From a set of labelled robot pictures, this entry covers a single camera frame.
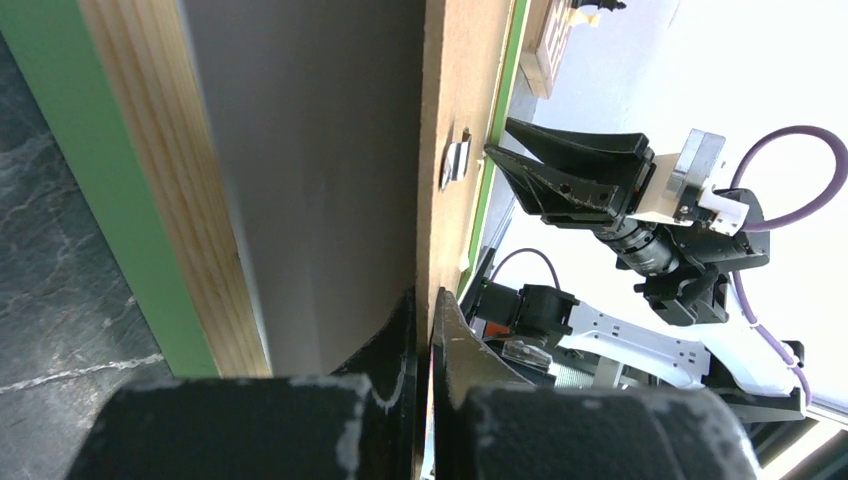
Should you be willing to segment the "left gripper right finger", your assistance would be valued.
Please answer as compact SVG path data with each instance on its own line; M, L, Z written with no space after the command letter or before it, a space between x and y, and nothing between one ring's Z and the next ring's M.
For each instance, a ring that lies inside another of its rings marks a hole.
M536 386L477 339L455 295L433 305L439 479L755 479L761 468L715 395Z

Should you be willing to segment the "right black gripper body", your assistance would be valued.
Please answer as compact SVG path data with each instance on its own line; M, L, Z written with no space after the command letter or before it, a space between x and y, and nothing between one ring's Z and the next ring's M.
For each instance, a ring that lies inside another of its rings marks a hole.
M556 130L515 118L505 130L526 151L489 143L484 152L527 214L560 229L591 232L643 277L679 267L667 231L634 217L655 171L646 135Z

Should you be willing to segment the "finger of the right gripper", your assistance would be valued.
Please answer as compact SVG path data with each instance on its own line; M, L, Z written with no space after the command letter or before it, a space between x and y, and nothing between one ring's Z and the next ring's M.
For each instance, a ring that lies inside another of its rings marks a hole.
M616 226L636 194L636 166L573 173L501 146L488 145L485 153L525 213L548 225Z
M649 139L643 133L556 130L516 118L506 121L505 131L537 160L567 172L634 167L653 159Z

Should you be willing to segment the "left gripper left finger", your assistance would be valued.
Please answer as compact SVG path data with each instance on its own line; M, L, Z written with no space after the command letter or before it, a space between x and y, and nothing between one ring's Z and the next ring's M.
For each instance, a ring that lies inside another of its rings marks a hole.
M129 383L99 412L70 479L410 479L413 290L328 375Z

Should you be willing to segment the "brown frame backing board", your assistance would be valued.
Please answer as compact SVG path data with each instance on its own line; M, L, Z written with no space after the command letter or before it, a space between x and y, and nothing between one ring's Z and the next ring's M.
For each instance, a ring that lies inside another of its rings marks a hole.
M428 1L416 209L416 418L412 478L424 470L429 356L437 293L456 293L476 260L483 161L496 112L511 95L527 1Z

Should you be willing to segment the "light wooden picture frame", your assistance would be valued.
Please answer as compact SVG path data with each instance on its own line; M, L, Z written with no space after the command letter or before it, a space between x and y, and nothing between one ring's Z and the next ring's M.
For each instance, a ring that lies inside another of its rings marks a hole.
M269 376L180 4L5 1L1 32L174 374Z

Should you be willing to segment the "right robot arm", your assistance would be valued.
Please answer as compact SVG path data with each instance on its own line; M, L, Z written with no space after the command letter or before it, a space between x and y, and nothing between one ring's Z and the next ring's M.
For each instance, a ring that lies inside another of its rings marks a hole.
M678 152L658 155L641 133L556 130L518 119L505 129L522 151L497 144L485 151L525 212L590 232L619 270L640 277L634 290L655 318L611 315L558 285L512 288L484 263L460 309L469 321L504 328L501 356L520 342L592 376L616 362L645 384L710 390L746 423L804 418L801 343L771 344L727 308L733 275L766 265L770 241L745 229L763 217L756 196L716 185L722 136L695 129Z

